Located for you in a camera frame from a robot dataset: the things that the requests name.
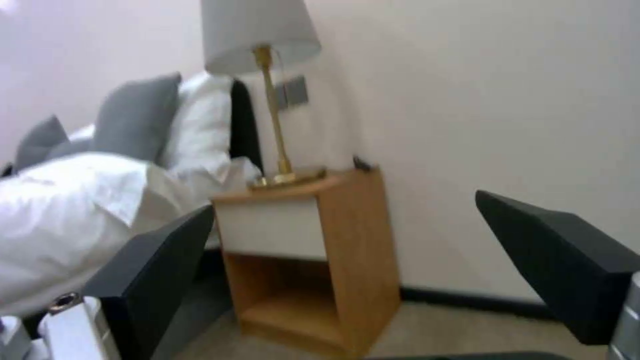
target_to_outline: brass lamp base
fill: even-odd
[[[260,177],[249,183],[251,190],[268,190],[285,186],[309,183],[326,176],[326,168],[315,168],[290,172],[288,174],[276,174],[273,176]]]

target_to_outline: nightstand drawer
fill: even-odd
[[[218,204],[216,216],[225,252],[326,260],[314,197]]]

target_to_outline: nightstand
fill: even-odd
[[[212,200],[244,333],[361,357],[400,305],[380,170]]]

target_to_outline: white lamp shade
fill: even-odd
[[[269,45],[284,64],[320,51],[303,0],[202,0],[202,40],[208,72],[258,70],[253,50]]]

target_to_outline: light switch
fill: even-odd
[[[278,84],[276,86],[276,96],[278,98],[278,110],[280,111],[308,103],[309,95],[305,77],[299,76],[286,83]]]

